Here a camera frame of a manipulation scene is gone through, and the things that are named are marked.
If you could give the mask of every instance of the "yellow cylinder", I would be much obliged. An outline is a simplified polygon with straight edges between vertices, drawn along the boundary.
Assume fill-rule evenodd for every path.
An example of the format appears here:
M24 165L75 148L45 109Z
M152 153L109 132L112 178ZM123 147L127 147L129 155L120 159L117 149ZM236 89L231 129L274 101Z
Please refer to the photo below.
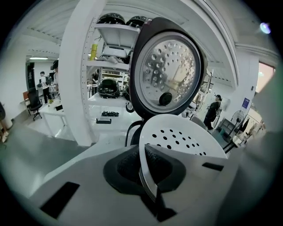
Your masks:
M92 44L92 51L90 53L90 60L94 60L95 59L96 51L97 51L97 44Z

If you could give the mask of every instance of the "circular transparent cover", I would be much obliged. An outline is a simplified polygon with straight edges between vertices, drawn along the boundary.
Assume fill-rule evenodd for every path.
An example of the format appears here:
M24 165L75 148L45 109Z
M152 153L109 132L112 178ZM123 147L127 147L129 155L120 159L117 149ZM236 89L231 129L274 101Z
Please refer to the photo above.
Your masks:
M156 112L173 111L194 93L200 79L201 61L196 46L177 32L164 32L150 39L140 52L135 68L135 86L143 105ZM160 97L172 100L161 105Z

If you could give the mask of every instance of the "black cap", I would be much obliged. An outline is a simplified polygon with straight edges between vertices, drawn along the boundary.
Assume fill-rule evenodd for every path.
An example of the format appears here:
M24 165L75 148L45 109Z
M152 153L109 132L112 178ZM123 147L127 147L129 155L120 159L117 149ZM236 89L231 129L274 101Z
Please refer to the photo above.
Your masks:
M55 60L54 62L53 62L53 69L56 69L56 68L58 68L58 64L59 64L59 60Z
M218 97L219 98L219 100L220 101L222 101L222 98L221 98L221 96L218 94L218 95L216 95L216 97Z

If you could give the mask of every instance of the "wall sign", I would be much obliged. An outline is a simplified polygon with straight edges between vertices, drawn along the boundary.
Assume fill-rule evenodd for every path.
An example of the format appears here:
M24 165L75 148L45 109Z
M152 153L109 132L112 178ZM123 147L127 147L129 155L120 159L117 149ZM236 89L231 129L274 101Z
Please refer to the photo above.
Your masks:
M248 108L248 105L249 105L249 99L247 99L247 98L245 98L244 99L244 102L243 102L243 104L242 104L242 107L244 107L244 108Z

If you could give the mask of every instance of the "white ceiling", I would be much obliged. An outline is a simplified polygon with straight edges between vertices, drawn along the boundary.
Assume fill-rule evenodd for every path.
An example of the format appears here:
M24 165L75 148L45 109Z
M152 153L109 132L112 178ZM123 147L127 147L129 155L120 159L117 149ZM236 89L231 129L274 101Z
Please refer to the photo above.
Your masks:
M22 34L28 45L27 55L58 58L60 43L72 11L79 0L43 0L29 13ZM206 0L214 5L227 22L236 43L272 48L267 35L259 32L259 21L237 0ZM166 17L182 26L204 50L214 81L231 86L232 71L222 45L211 28L180 0L109 0L104 13L120 13L125 20L134 15Z

